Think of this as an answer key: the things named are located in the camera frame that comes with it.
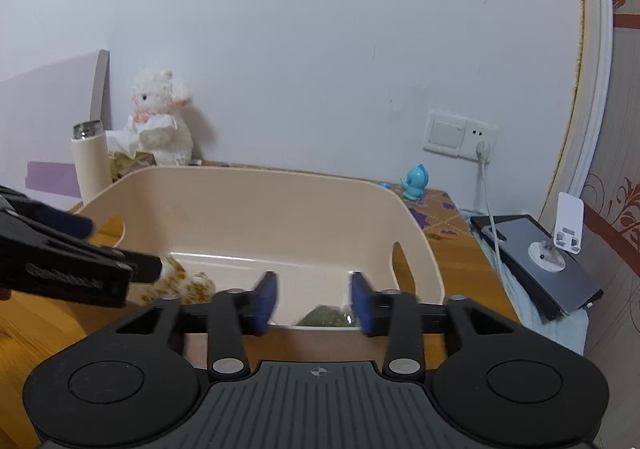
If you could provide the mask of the floral patterned sock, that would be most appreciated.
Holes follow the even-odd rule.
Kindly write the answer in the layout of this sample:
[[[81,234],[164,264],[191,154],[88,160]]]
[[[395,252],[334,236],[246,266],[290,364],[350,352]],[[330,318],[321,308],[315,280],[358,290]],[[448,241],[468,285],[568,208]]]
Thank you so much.
[[[140,301],[148,304],[156,299],[180,299],[182,304],[208,303],[216,292],[215,284],[206,273],[188,273],[171,255],[160,258],[160,276],[142,289]]]

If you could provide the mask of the cream thermos bottle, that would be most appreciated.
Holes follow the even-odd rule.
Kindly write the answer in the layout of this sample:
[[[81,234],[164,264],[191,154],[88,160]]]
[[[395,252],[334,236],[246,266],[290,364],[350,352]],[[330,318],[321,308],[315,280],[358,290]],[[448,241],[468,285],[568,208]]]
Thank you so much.
[[[74,125],[72,154],[81,200],[87,204],[112,183],[106,134],[100,120]]]

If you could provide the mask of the dark green cloth item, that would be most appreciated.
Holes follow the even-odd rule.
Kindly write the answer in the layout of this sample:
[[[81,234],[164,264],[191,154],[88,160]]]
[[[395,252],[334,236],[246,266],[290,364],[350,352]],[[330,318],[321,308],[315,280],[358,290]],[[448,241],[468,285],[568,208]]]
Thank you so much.
[[[305,328],[355,328],[357,319],[348,306],[318,305],[299,319],[297,325]]]

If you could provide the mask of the tissue box with tissues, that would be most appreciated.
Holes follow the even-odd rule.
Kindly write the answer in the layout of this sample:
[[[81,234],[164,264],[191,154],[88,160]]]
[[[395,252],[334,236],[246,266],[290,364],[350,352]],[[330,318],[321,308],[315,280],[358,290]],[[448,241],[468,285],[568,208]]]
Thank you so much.
[[[136,131],[125,128],[121,131],[106,131],[105,134],[108,164],[114,182],[134,171],[155,164],[153,154],[138,150],[139,137]]]

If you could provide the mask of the beige plastic storage bin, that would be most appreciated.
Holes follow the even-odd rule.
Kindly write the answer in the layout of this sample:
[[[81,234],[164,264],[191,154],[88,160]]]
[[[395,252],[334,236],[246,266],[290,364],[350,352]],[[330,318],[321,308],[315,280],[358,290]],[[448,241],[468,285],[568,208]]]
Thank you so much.
[[[401,247],[424,303],[445,297],[431,247],[405,203],[375,183],[258,169],[147,168],[122,177],[79,210],[98,227],[122,222],[121,249],[172,255],[218,291],[279,277],[271,321],[293,327],[319,305],[350,302],[350,275],[396,290]]]

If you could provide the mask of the lilac headboard panel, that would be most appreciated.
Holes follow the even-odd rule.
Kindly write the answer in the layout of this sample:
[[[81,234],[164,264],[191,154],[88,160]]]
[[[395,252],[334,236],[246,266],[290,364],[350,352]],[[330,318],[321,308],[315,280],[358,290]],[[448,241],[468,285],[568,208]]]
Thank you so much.
[[[99,120],[108,53],[96,50],[1,83],[1,185],[61,210],[80,202],[73,126]]]

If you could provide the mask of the blue cartoon figurine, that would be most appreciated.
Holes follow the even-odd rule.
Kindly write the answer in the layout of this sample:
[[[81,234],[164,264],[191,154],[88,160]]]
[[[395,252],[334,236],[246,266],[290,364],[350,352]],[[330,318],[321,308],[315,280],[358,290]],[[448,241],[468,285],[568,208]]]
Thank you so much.
[[[402,196],[409,201],[419,201],[423,198],[430,175],[423,164],[410,169],[400,181]]]

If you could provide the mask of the grey tablet device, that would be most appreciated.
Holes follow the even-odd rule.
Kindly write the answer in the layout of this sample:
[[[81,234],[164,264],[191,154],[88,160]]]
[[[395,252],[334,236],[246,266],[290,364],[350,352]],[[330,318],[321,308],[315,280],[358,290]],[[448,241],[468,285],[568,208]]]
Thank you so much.
[[[544,318],[570,316],[603,296],[600,285],[572,254],[553,247],[551,237],[529,215],[473,216],[472,228],[524,287]]]

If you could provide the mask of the white plush lamb toy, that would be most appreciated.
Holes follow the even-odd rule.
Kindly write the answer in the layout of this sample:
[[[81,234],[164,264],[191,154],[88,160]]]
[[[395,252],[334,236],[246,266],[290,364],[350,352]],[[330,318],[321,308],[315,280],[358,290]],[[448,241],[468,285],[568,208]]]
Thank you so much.
[[[158,166],[190,163],[194,143],[182,113],[191,100],[186,85],[170,71],[146,69],[134,79],[130,124],[138,150],[152,154]]]

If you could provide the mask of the light blue towel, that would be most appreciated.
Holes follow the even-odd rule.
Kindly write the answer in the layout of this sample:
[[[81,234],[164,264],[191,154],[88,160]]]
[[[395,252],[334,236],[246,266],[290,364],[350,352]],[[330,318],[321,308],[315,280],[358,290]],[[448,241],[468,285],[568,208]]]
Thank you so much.
[[[516,280],[506,264],[497,261],[495,250],[478,233],[473,232],[472,236],[480,245],[491,267],[495,269],[503,290],[506,291],[506,296],[521,324],[580,356],[585,354],[589,327],[587,310],[581,308],[568,316],[561,315],[556,319],[547,319],[535,306],[524,287]]]

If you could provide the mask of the white phone stand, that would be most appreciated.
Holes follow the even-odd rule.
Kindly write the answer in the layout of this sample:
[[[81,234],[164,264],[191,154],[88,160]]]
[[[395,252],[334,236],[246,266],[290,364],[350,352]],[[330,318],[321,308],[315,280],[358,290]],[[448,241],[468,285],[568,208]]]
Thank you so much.
[[[567,266],[565,253],[578,254],[582,250],[582,228],[584,202],[566,192],[560,192],[552,236],[529,244],[530,259],[548,273],[561,273]]]

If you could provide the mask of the white wall switch socket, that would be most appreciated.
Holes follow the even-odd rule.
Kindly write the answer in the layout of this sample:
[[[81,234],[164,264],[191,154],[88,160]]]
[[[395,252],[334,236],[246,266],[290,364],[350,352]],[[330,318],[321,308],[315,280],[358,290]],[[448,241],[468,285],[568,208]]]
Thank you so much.
[[[496,125],[430,110],[422,148],[447,157],[488,164],[498,134]]]

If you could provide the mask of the white door frame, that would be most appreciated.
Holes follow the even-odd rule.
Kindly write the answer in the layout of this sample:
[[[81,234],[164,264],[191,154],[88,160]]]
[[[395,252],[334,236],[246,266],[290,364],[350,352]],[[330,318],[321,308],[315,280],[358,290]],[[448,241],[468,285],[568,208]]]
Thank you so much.
[[[574,97],[561,155],[539,221],[554,223],[558,193],[582,193],[601,131],[613,55],[613,0],[580,0],[580,41]]]

